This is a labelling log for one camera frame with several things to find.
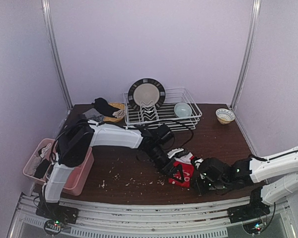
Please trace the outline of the red white-trimmed underwear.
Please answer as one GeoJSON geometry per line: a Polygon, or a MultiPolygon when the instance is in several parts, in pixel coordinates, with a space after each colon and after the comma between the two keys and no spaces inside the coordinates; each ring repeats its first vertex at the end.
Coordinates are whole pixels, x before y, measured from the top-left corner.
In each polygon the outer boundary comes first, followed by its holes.
{"type": "Polygon", "coordinates": [[[172,185],[189,188],[194,173],[194,167],[191,164],[192,159],[194,159],[193,154],[189,152],[181,157],[179,155],[174,155],[172,158],[175,160],[173,165],[175,167],[180,165],[182,172],[176,172],[174,174],[176,179],[169,178],[168,182],[172,185]]]}

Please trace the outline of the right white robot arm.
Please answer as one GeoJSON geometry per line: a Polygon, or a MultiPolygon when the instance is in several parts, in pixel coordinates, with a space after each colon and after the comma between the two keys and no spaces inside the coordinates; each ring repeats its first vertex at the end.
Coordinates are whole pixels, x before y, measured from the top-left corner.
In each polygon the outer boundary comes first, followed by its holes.
{"type": "Polygon", "coordinates": [[[252,202],[271,206],[298,190],[298,145],[266,157],[251,154],[231,166],[217,158],[193,158],[191,164],[198,173],[193,185],[200,194],[238,190],[280,177],[251,194],[252,202]]]}

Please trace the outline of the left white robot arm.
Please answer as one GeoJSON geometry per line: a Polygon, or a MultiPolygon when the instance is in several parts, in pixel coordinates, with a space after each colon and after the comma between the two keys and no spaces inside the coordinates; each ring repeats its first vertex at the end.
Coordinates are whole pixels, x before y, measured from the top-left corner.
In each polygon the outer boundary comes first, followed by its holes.
{"type": "Polygon", "coordinates": [[[53,142],[49,159],[53,169],[42,186],[40,204],[58,205],[62,190],[74,168],[85,160],[90,147],[118,146],[145,152],[159,171],[169,178],[184,182],[182,165],[164,152],[162,146],[174,137],[166,124],[156,129],[148,126],[122,127],[104,122],[81,120],[68,126],[53,142]]]}

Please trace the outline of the grey striped underwear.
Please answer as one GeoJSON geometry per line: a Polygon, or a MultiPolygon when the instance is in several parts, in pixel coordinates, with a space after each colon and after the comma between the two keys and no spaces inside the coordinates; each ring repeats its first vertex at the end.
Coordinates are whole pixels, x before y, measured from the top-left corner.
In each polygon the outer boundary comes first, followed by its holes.
{"type": "Polygon", "coordinates": [[[88,111],[84,112],[82,115],[85,116],[87,120],[93,120],[96,122],[103,122],[105,118],[105,116],[100,112],[98,112],[95,108],[89,109],[88,111]]]}

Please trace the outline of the light blue bowl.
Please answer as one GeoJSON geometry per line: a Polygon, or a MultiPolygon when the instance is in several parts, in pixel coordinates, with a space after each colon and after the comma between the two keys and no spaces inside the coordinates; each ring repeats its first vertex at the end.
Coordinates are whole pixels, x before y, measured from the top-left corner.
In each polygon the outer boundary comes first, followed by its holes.
{"type": "Polygon", "coordinates": [[[174,113],[178,118],[190,117],[192,109],[189,104],[180,102],[174,106],[174,113]]]}

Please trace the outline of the white cream sock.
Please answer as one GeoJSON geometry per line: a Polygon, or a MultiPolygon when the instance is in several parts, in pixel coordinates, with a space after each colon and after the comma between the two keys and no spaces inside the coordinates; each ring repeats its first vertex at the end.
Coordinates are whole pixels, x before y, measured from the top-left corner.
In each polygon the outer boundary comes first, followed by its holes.
{"type": "Polygon", "coordinates": [[[113,113],[114,118],[122,119],[125,116],[125,110],[119,109],[113,113]]]}

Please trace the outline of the black rimmed grey plate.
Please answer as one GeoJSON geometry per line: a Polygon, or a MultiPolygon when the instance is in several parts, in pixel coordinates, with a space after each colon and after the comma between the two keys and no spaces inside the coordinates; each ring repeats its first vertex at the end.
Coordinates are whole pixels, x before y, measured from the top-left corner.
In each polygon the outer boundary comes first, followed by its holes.
{"type": "Polygon", "coordinates": [[[163,85],[155,79],[143,78],[136,81],[129,89],[127,99],[134,110],[139,110],[141,103],[160,108],[165,101],[166,92],[163,85]]]}

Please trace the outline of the patterned white yellow bowl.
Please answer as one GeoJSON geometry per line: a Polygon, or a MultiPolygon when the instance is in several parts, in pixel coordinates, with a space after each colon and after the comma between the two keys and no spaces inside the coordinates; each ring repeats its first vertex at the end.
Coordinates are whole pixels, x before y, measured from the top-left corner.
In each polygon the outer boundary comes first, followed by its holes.
{"type": "Polygon", "coordinates": [[[225,108],[217,109],[216,116],[220,124],[229,124],[235,120],[233,111],[225,108]]]}

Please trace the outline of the black clothing in organizer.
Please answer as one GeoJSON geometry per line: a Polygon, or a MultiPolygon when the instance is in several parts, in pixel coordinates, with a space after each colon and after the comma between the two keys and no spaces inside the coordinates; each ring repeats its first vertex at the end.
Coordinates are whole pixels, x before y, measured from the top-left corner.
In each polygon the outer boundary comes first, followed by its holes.
{"type": "Polygon", "coordinates": [[[46,171],[48,170],[50,164],[51,164],[51,162],[49,160],[44,159],[36,168],[34,177],[37,179],[42,179],[44,177],[46,171]]]}

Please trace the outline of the pink plastic organizer box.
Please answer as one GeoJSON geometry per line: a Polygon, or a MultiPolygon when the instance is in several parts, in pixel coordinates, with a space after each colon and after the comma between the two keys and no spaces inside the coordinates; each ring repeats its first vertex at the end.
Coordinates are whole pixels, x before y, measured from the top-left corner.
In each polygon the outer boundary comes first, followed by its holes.
{"type": "Polygon", "coordinates": [[[94,163],[92,148],[88,148],[85,159],[82,164],[74,168],[68,168],[65,165],[52,165],[43,168],[42,178],[34,176],[39,165],[46,159],[52,150],[54,140],[50,138],[43,139],[31,155],[30,159],[23,168],[23,174],[37,184],[43,185],[50,179],[64,179],[67,175],[67,181],[63,187],[63,193],[78,196],[82,193],[85,182],[94,163]]]}

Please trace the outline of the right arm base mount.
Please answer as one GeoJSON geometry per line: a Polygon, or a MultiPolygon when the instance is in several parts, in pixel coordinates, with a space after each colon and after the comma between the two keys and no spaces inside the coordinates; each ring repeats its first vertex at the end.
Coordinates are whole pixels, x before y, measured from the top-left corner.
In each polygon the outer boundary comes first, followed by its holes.
{"type": "Polygon", "coordinates": [[[231,224],[242,222],[244,231],[255,236],[262,234],[270,226],[276,213],[276,203],[274,202],[272,206],[271,217],[269,217],[271,205],[255,200],[250,200],[246,205],[228,208],[227,213],[231,224]]]}

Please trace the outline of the right metal frame post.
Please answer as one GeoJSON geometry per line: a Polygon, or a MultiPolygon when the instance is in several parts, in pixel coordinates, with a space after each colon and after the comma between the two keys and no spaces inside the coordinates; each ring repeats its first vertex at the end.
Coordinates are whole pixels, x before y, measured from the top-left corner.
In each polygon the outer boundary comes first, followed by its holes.
{"type": "Polygon", "coordinates": [[[253,1],[245,51],[244,51],[243,60],[242,60],[242,64],[241,64],[241,68],[238,76],[238,81],[237,81],[234,95],[230,105],[230,108],[233,111],[235,111],[237,108],[237,104],[239,102],[241,92],[242,92],[244,83],[246,81],[246,76],[249,68],[250,58],[253,50],[254,39],[255,39],[259,15],[260,15],[261,2],[262,2],[261,0],[253,1]]]}

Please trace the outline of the metal frame post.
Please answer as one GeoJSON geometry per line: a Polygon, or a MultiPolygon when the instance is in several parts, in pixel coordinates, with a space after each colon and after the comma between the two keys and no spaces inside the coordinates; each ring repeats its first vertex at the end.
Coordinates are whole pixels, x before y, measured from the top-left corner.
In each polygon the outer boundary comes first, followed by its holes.
{"type": "Polygon", "coordinates": [[[58,52],[58,46],[53,26],[53,19],[52,19],[52,12],[50,7],[50,1],[49,0],[42,0],[42,7],[43,7],[43,16],[44,21],[47,29],[48,39],[51,47],[51,52],[53,56],[53,61],[55,64],[56,72],[58,75],[58,81],[60,84],[60,88],[62,91],[63,98],[65,100],[66,106],[68,110],[71,110],[73,108],[73,103],[70,97],[70,93],[65,81],[64,72],[62,69],[61,59],[58,52]]]}
{"type": "Polygon", "coordinates": [[[253,50],[254,39],[255,39],[259,15],[260,15],[261,2],[262,2],[261,0],[253,1],[245,51],[244,51],[243,60],[242,60],[242,64],[241,64],[241,68],[238,76],[238,81],[237,81],[234,95],[230,105],[230,108],[233,111],[235,111],[237,108],[237,104],[239,102],[241,92],[242,92],[244,83],[246,81],[246,76],[249,68],[250,58],[253,50]]]}

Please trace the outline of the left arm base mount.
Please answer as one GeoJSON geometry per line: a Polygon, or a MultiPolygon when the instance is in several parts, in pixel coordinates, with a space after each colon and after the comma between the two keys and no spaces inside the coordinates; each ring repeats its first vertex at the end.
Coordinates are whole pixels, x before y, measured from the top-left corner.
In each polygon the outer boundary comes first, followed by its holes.
{"type": "Polygon", "coordinates": [[[67,225],[76,224],[79,210],[77,208],[58,205],[54,208],[37,207],[36,215],[46,218],[43,230],[50,236],[60,234],[67,225]]]}

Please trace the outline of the left metal frame post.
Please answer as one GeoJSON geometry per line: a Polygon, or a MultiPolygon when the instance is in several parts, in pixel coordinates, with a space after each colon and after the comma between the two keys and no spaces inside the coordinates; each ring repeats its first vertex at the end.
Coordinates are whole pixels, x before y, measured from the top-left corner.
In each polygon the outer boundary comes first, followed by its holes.
{"type": "Polygon", "coordinates": [[[61,59],[58,52],[58,46],[53,26],[53,19],[52,19],[52,12],[50,7],[50,1],[49,0],[42,0],[42,7],[43,7],[43,16],[44,21],[47,29],[48,39],[51,47],[51,52],[53,56],[53,61],[55,64],[56,72],[58,75],[58,81],[60,84],[60,88],[62,91],[63,98],[65,100],[66,106],[68,110],[71,110],[73,108],[73,103],[70,97],[70,93],[65,81],[64,72],[62,69],[61,59]]]}

